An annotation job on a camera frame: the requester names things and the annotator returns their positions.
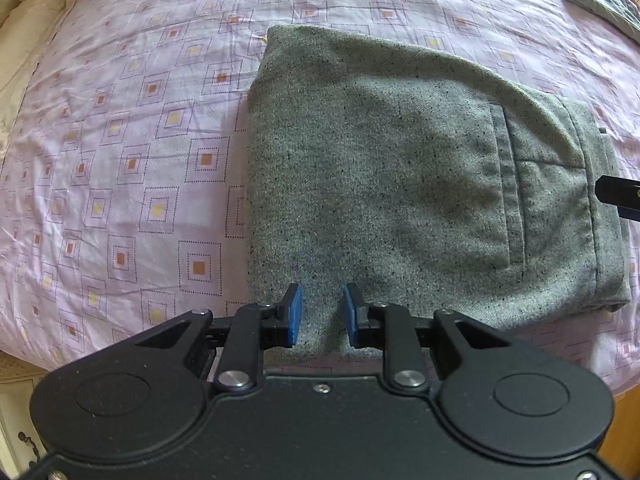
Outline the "grey speckled pants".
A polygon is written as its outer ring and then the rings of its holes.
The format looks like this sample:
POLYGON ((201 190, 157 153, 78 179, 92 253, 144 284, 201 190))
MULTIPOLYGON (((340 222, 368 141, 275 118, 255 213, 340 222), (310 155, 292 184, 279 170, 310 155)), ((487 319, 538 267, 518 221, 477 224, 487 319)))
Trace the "grey speckled pants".
POLYGON ((303 286, 299 359, 347 350, 346 283, 507 330, 617 310, 628 226, 594 192, 616 171, 585 103, 437 50, 274 26, 248 92, 250 298, 303 286))

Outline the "white bedside cabinet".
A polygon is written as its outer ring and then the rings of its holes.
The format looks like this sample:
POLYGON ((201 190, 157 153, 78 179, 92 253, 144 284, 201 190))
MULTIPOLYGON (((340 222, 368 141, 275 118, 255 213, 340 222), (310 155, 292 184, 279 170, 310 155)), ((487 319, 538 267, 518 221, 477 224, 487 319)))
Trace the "white bedside cabinet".
POLYGON ((1 472, 10 479, 46 455, 30 417, 29 401, 39 377, 11 380, 1 384, 1 472))

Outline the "cream pillow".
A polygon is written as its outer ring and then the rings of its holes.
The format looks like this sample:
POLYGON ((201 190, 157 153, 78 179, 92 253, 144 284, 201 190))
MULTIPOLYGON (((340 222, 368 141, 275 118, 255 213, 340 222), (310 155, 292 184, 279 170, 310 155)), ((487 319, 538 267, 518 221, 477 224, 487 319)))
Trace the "cream pillow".
POLYGON ((24 0, 1 26, 1 156, 43 51, 76 0, 24 0))

